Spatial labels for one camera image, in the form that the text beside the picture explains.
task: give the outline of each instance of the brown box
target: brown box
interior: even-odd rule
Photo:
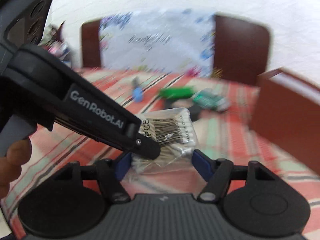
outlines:
[[[320,88],[283,68],[259,85],[250,128],[320,174]]]

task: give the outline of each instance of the table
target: table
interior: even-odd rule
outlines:
[[[271,171],[302,193],[311,205],[311,217],[304,230],[309,240],[320,238],[320,178],[276,145],[250,131],[250,119],[258,88],[225,80],[208,80],[181,76],[178,74],[112,72],[87,70],[84,78],[134,114],[161,110],[162,100],[157,96],[160,88],[166,86],[194,86],[196,90],[213,88],[226,96],[232,103],[230,109],[218,114],[203,111],[201,119],[194,123],[200,149],[210,158],[228,158],[237,165],[247,165],[249,160],[262,162]],[[130,101],[131,81],[138,76],[144,87],[144,99],[140,103]],[[116,158],[120,151],[86,136],[74,133],[58,124],[52,132],[38,127],[31,137],[33,153],[31,160],[22,167],[22,176],[11,184],[7,198],[1,205],[12,231],[17,239],[25,232],[17,217],[20,198],[55,171],[70,161],[78,160],[81,165],[90,165],[101,158]],[[134,180],[122,182],[131,197],[135,193],[185,193],[197,195],[204,180],[196,170],[187,166],[156,174],[140,175]],[[84,185],[98,190],[95,182]],[[232,182],[230,191],[244,185],[243,181]]]

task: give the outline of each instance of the ridged gray surface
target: ridged gray surface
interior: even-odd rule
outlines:
[[[27,236],[25,240],[39,240]],[[107,216],[74,240],[263,240],[229,225],[213,204],[190,194],[136,195],[132,202],[111,207]],[[300,235],[273,240],[304,240]]]

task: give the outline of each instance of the barcode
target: barcode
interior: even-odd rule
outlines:
[[[156,139],[160,146],[182,142],[178,121],[174,118],[154,119]]]

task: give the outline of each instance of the metal screw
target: metal screw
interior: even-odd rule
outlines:
[[[212,192],[204,192],[201,193],[200,198],[203,201],[214,201],[216,199],[216,195]]]
[[[116,192],[112,195],[112,197],[114,198],[115,201],[117,202],[123,202],[123,201],[127,201],[128,200],[128,196],[121,193],[121,192]]]

